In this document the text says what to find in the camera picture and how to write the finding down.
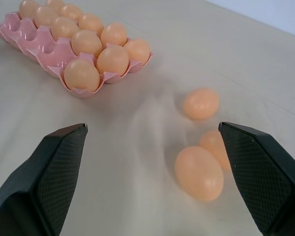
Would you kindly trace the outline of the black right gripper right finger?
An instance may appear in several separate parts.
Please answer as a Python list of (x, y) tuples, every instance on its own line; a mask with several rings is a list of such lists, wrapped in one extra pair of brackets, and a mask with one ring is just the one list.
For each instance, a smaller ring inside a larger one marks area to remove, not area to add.
[(219, 123), (237, 188), (264, 236), (295, 236), (295, 160), (269, 134)]

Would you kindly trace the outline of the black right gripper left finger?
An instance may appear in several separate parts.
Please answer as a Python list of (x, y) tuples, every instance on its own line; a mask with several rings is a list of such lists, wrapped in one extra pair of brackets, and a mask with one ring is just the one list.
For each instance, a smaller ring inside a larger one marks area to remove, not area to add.
[(45, 136), (0, 187), (0, 236), (58, 236), (76, 189), (85, 123)]

